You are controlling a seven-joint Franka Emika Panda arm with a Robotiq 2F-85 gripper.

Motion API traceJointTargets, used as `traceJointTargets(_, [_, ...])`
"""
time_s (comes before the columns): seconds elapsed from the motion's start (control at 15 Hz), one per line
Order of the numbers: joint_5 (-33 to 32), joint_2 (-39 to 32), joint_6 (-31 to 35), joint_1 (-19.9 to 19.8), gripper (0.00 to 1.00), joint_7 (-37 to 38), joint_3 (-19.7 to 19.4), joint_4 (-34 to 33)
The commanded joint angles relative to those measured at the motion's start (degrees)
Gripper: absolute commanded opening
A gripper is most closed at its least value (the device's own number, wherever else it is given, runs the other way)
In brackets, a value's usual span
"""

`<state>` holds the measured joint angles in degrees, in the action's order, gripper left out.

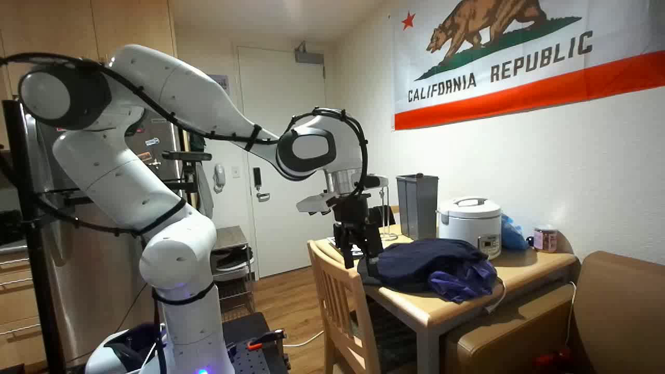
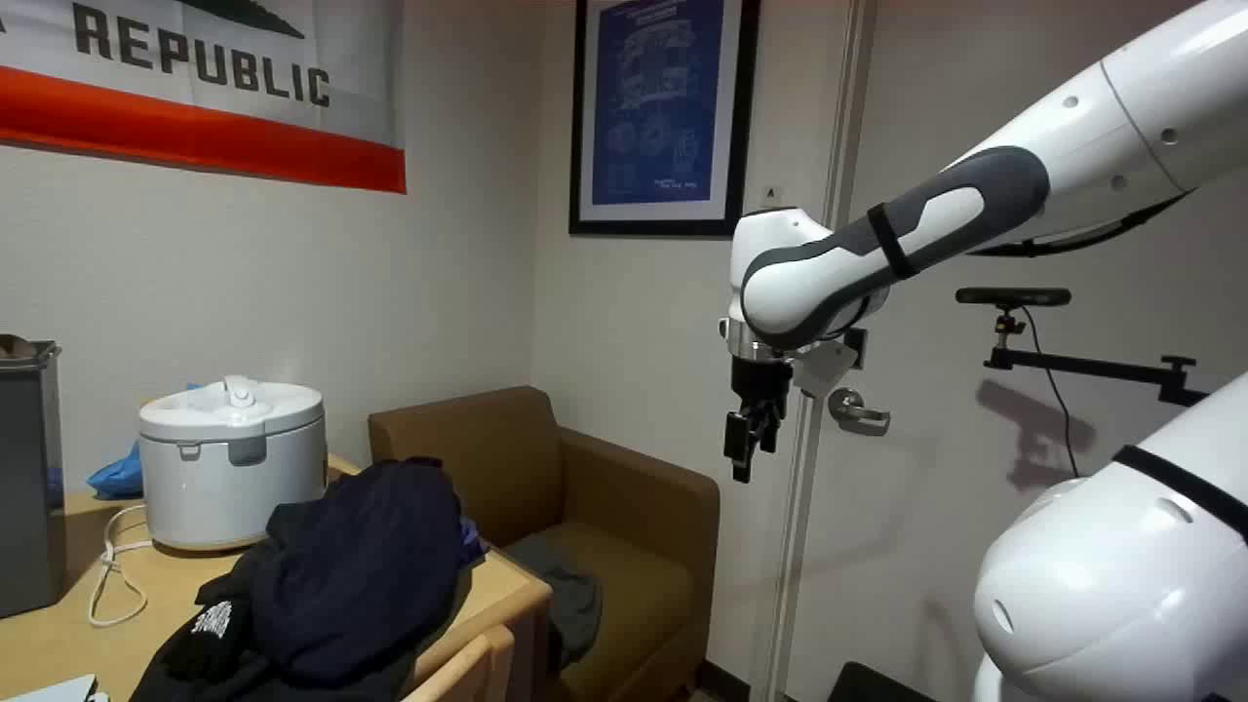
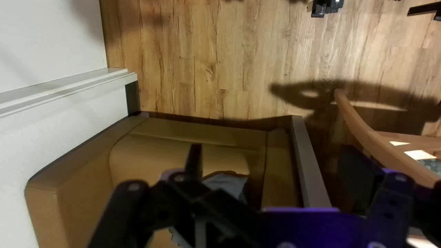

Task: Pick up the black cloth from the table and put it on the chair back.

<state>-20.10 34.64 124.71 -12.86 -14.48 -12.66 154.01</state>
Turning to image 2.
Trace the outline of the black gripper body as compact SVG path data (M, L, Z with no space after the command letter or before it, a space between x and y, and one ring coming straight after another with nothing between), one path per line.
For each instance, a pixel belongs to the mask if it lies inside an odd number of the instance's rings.
M727 455L747 462L756 450L776 450L776 428L786 415L786 361L747 361L730 365L730 390L736 404L727 415Z

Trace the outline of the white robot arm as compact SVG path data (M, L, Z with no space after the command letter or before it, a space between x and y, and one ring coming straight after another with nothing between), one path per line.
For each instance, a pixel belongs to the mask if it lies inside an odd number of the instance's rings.
M776 438L797 365L963 250L1126 228L1245 163L1248 0L1183 16L1062 81L914 192L845 228L797 207L734 228L740 404L727 455ZM1227 702L1248 666L1248 380L1196 397L984 555L975 702Z

